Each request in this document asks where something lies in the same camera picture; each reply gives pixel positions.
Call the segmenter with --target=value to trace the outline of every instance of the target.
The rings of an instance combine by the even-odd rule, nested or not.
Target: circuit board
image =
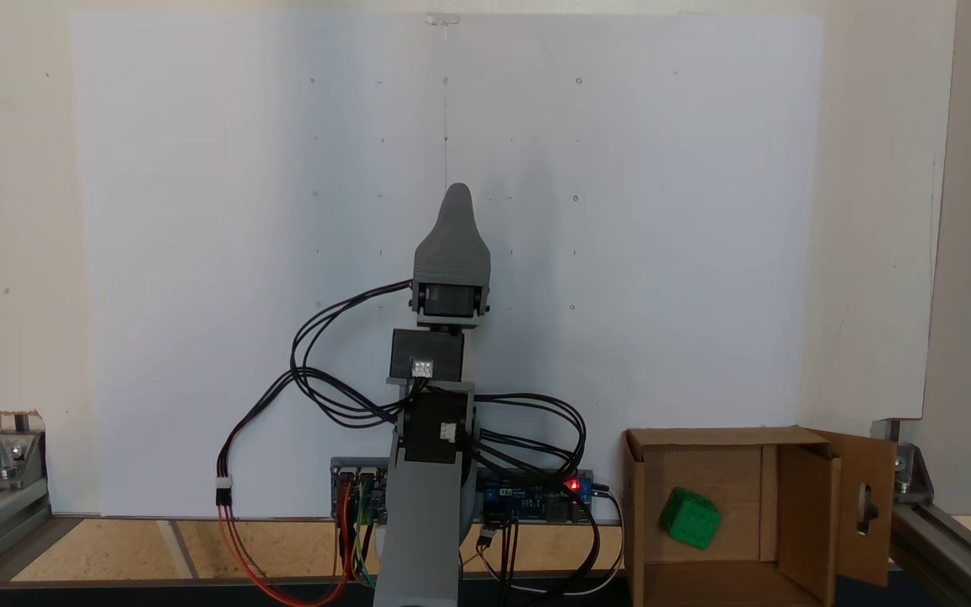
[[[582,508],[559,489],[543,487],[535,480],[509,481],[506,484],[491,481],[489,476],[479,477],[478,491],[482,496],[481,522],[500,525],[517,519],[520,522],[554,524],[580,524],[587,522]],[[567,486],[583,503],[593,499],[593,477],[581,471],[567,481]]]
[[[388,503],[385,493],[389,487],[389,461],[385,458],[332,458],[331,465],[331,508],[335,518],[336,500],[339,499],[340,481],[351,480],[352,508],[357,508],[359,495],[362,496],[362,525],[389,521]]]
[[[389,461],[386,458],[332,458],[331,460],[331,515],[335,517],[336,500],[339,499],[341,480],[354,483],[357,508],[359,492],[362,495],[362,523],[389,521],[388,503],[385,501],[389,484]],[[593,473],[581,470],[570,479],[569,488],[576,492],[583,503],[593,500]],[[555,488],[544,488],[533,477],[521,477],[510,471],[508,480],[501,482],[488,470],[479,469],[477,489],[477,519],[482,523],[500,524],[517,518],[524,523],[583,524],[587,516],[582,508],[565,493]]]

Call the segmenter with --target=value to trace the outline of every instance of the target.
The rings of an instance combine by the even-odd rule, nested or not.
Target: green die
[[[669,493],[662,510],[662,528],[669,537],[699,550],[706,550],[722,523],[722,515],[709,499],[684,487]]]

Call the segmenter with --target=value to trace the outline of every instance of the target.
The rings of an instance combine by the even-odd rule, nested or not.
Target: white wall
[[[68,15],[212,5],[336,4],[0,3],[0,411],[36,410],[46,419],[58,511],[100,511]],[[807,375],[816,378],[801,387],[802,422],[856,433],[873,419],[921,411],[954,7],[953,0],[890,8],[853,0],[398,3],[409,11],[824,16],[816,188],[826,211],[813,219],[813,277],[824,295],[809,296],[802,320]]]

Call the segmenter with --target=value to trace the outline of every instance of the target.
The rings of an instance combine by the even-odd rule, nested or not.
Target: robotic arm
[[[459,545],[474,518],[478,438],[474,385],[463,380],[463,330],[489,311],[490,254],[470,189],[453,184],[415,252],[411,307],[419,330],[394,330],[389,383],[412,400],[394,426],[389,527],[375,607],[454,607]],[[439,389],[422,389],[425,381]]]

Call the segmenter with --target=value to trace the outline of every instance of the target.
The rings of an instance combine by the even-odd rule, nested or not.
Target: box handle hole
[[[860,484],[859,498],[856,504],[856,533],[867,535],[871,522],[879,518],[879,508],[872,503],[872,489],[867,484]]]

